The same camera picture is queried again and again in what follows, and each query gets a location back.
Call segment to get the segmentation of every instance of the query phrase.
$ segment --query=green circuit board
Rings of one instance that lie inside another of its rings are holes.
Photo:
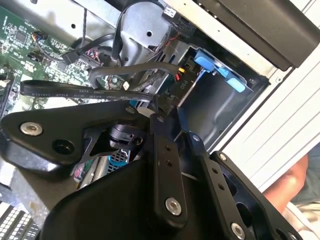
[[[25,80],[48,80],[88,86],[86,70],[99,66],[99,62],[95,56],[90,56],[89,53],[81,56],[77,62],[71,65],[48,59],[35,46],[32,39],[32,33],[38,29],[3,7],[0,7],[0,25],[0,76],[3,78],[4,72],[13,76],[12,83],[7,85],[8,80],[0,79],[2,108],[0,117],[11,112],[103,102],[103,100],[95,99],[54,99],[54,102],[48,98],[19,95],[20,82]],[[72,50],[51,36],[48,36],[47,40],[40,41],[39,44],[55,58]],[[108,78],[112,78],[113,81],[105,79],[105,82],[108,83],[105,85],[107,89],[121,87],[122,78],[119,76],[109,76]]]

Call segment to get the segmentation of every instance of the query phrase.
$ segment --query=gray metal surface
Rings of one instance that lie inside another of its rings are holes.
[[[72,177],[51,182],[24,169],[16,169],[11,181],[12,192],[42,228],[53,207],[64,197],[76,191]]]
[[[104,0],[74,0],[115,28],[120,11]],[[135,40],[145,48],[158,46],[169,29],[162,19],[163,10],[150,2],[140,2],[131,6],[122,18],[122,34]]]

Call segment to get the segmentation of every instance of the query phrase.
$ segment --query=human arm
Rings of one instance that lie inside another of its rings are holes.
[[[280,213],[303,188],[307,168],[308,155],[305,155],[263,193]]]

